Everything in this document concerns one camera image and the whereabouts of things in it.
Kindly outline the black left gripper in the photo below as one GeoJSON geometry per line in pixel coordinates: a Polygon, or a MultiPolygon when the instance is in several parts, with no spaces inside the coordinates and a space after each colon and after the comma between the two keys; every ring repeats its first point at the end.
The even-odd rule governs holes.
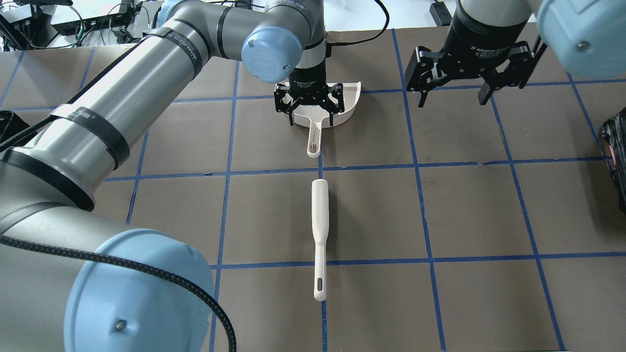
{"type": "Polygon", "coordinates": [[[296,68],[287,83],[277,83],[273,92],[275,110],[289,118],[294,126],[294,111],[299,106],[319,106],[327,112],[329,125],[335,125],[335,115],[344,111],[343,84],[329,86],[326,67],[296,68]]]}

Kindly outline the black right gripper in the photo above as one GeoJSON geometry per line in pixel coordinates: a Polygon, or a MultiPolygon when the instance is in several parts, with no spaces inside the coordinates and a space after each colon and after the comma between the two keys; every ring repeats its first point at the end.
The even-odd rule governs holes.
{"type": "Polygon", "coordinates": [[[483,78],[479,105],[486,105],[499,88],[526,86],[534,58],[527,42],[517,42],[527,20],[508,26],[479,22],[466,10],[456,10],[439,51],[418,46],[405,69],[405,89],[419,91],[422,109],[429,92],[452,80],[483,78]]]}

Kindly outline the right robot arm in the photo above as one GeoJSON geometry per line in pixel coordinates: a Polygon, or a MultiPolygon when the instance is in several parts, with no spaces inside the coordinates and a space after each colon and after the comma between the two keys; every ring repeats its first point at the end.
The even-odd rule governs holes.
{"type": "Polygon", "coordinates": [[[623,0],[459,0],[439,51],[416,47],[405,70],[420,94],[453,80],[482,78],[484,105],[503,87],[523,88],[550,47],[561,66],[583,79],[625,72],[623,0]]]}

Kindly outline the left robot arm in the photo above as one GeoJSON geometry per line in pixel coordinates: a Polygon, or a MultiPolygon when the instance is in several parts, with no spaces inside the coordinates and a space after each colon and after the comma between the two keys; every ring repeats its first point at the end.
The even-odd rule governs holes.
{"type": "Polygon", "coordinates": [[[3,143],[1,350],[199,352],[214,316],[235,352],[204,256],[94,214],[94,190],[211,58],[280,83],[325,35],[321,0],[269,0],[262,12],[166,0],[158,27],[3,143]]]}

